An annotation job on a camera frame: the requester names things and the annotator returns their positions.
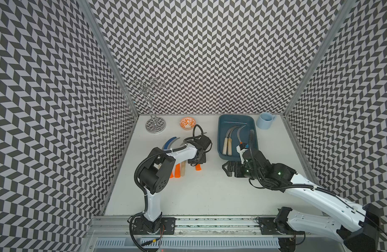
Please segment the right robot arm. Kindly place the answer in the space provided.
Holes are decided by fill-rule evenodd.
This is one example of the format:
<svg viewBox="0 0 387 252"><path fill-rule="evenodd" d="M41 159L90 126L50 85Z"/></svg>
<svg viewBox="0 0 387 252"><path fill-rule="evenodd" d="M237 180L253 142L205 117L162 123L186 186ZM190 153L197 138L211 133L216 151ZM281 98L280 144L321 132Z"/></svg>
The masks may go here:
<svg viewBox="0 0 387 252"><path fill-rule="evenodd" d="M228 177L258 181L259 189L295 196L324 215L311 215L291 207L281 207L274 218L280 234L312 233L341 242L352 252L376 252L380 234L381 209L362 206L324 189L282 163L270 163L261 151L243 149L240 161L222 166Z"/></svg>

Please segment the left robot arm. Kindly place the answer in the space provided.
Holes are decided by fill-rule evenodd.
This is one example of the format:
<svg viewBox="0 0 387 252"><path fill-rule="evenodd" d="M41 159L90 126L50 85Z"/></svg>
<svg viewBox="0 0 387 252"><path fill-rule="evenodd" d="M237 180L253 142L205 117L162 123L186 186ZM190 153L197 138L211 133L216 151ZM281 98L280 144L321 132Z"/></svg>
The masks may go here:
<svg viewBox="0 0 387 252"><path fill-rule="evenodd" d="M168 184L174 167L185 161L194 166L204 164L211 146L212 142L207 136L192 136L184 139L183 145L175 149L153 148L140 162L134 173L134 182L144 194L142 221L149 233L154 234L160 229L160 192Z"/></svg>

